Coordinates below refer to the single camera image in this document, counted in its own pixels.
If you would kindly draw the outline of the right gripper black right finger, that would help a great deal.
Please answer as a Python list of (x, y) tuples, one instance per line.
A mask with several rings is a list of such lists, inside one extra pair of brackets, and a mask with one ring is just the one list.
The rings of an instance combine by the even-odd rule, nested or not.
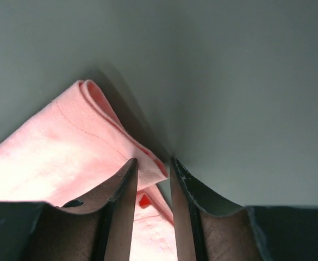
[(170, 160), (179, 260), (318, 260), (318, 206), (241, 206)]

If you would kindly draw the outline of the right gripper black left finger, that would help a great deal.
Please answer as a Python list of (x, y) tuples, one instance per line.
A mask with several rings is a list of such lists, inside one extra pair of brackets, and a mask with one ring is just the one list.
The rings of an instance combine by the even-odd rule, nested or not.
[(0, 202), (0, 260), (128, 260), (137, 183), (132, 158), (62, 207)]

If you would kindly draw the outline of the salmon pink t shirt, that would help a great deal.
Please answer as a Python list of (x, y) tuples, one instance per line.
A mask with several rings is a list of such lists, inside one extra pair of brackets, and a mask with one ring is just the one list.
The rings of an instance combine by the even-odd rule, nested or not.
[(124, 128), (104, 93), (79, 80), (0, 144), (0, 201), (62, 206), (138, 160), (130, 260), (176, 260), (164, 163)]

